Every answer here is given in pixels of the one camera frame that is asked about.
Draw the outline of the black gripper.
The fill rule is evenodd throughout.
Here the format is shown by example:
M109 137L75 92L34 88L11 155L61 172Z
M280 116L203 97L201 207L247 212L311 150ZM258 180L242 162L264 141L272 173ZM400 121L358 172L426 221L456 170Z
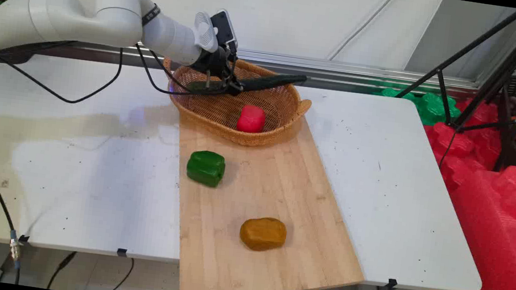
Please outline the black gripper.
M218 46L213 53L202 49L199 59L193 64L193 70L205 75L205 91L211 90L211 84L217 78L221 85L225 85L226 94L238 96L243 92L243 84L234 73L236 53L229 45Z

